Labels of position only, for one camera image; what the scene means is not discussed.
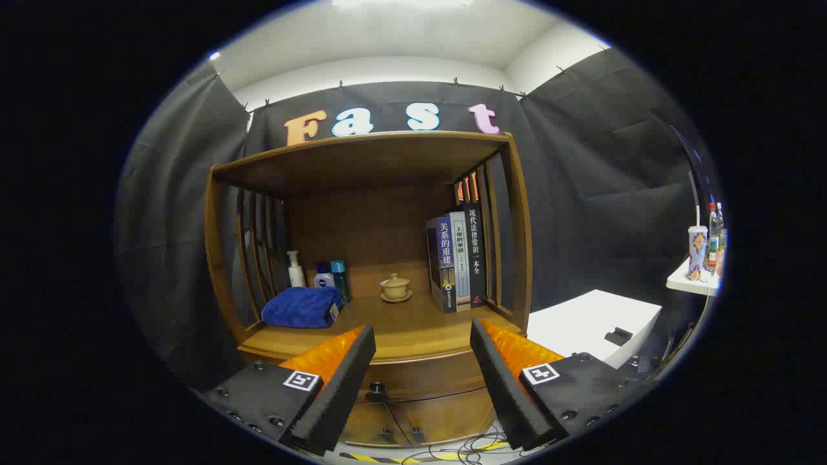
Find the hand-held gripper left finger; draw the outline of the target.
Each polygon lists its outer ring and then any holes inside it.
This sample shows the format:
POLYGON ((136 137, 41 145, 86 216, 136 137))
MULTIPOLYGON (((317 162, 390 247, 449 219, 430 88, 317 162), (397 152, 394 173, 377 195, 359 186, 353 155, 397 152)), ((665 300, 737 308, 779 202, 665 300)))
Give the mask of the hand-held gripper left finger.
POLYGON ((270 444, 322 456, 337 445, 375 350, 372 325, 362 325, 287 361, 254 361, 202 400, 270 444))

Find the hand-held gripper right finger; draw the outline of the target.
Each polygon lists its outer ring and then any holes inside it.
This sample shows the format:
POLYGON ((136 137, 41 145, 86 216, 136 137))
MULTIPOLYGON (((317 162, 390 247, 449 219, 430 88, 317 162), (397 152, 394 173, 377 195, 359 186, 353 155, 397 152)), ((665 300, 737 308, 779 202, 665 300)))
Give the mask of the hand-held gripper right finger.
POLYGON ((511 448, 587 435, 653 387, 590 353, 561 356, 485 320, 472 322, 470 347, 511 448))

